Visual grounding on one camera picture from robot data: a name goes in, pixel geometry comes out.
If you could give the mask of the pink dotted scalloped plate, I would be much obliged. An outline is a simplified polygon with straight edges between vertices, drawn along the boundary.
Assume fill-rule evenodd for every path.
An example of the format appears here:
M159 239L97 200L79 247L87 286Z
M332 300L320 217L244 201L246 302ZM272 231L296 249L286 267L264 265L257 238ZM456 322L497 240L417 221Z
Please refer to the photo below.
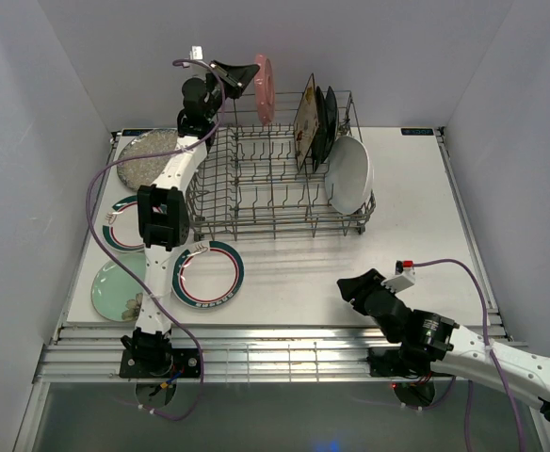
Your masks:
M275 115L275 88L272 65L264 54L257 54L254 62L259 71L254 77L254 98L260 122L270 125Z

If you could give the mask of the cream floral square plate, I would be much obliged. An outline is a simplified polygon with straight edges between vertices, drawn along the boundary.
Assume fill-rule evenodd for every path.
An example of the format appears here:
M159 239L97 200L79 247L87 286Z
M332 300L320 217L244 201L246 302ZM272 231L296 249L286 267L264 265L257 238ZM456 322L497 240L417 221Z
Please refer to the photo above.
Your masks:
M301 170L318 127L315 77L311 74L302 93L294 120L294 145L297 169Z

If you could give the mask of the black floral square plate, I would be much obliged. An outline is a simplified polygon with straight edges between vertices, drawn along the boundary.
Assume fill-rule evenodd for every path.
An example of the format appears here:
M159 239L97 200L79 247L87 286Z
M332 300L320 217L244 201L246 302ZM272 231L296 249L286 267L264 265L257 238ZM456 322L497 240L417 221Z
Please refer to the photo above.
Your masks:
M324 161L328 134L328 115L325 97L321 87L316 87L315 100L318 125L312 142L313 172L316 172L320 164Z

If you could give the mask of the grey wire dish rack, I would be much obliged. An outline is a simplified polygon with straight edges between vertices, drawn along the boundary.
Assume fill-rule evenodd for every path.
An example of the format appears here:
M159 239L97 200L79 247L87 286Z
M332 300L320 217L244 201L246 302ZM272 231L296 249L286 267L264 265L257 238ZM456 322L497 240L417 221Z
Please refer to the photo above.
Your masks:
M269 125L258 121L252 95L228 102L225 123L186 193L195 240L364 232L376 208L373 194L355 212L339 213L326 183L328 164L297 166L299 101L297 92L278 93Z

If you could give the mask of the white oval plate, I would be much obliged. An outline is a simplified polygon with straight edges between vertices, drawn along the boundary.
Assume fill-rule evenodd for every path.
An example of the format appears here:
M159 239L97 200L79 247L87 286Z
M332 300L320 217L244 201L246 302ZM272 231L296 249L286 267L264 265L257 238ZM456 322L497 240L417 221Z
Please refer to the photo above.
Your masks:
M340 214L353 214L368 200L373 186L374 170L368 150L354 137L339 137L332 145L328 162L324 180L327 199Z

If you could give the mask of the white plate steam logo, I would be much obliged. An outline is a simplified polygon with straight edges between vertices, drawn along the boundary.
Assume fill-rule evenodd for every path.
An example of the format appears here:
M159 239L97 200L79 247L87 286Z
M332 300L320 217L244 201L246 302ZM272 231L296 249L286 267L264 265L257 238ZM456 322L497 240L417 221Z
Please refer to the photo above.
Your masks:
M231 301L244 278L244 262L234 247L221 241L203 241L179 255L171 288L186 306L212 310Z

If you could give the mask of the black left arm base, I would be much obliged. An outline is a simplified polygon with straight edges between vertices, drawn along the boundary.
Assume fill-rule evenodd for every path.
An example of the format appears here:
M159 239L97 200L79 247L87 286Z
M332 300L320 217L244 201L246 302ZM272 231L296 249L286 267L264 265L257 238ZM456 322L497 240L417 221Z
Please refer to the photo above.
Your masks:
M135 329L121 337L119 376L124 379L199 378L201 358L196 348L174 348L169 337L161 332L149 334Z

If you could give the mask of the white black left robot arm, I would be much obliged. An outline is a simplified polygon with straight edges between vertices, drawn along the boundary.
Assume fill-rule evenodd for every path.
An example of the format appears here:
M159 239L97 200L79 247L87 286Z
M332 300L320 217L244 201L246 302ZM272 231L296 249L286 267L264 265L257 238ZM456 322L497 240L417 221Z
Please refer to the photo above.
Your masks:
M261 66L231 66L218 61L194 63L206 75L182 85L183 107L177 116L177 141L161 173L137 191L137 218L144 245L144 295L131 336L122 337L135 365L152 376L167 374L175 364L168 334L178 322L166 308L180 248L189 235L186 189L205 160L218 130L217 114L225 101L239 98Z

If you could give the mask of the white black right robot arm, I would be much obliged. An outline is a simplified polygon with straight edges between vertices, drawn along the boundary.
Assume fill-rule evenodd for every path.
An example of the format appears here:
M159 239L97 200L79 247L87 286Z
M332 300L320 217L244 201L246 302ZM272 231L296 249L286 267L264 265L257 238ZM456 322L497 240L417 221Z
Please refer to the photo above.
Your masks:
M408 263L389 279L370 269L337 282L342 299L372 318L394 345L392 350L368 350L371 375L470 379L498 391L509 390L550 422L550 357L485 339L448 317L407 307L397 294L413 283L414 270Z

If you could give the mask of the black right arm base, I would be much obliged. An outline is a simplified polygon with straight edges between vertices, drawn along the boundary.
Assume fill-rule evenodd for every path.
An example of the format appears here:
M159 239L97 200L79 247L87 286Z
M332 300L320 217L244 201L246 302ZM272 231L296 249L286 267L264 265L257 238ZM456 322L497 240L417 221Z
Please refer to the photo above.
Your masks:
M371 347L367 351L371 377L421 378L431 372L431 364L441 361L453 347Z

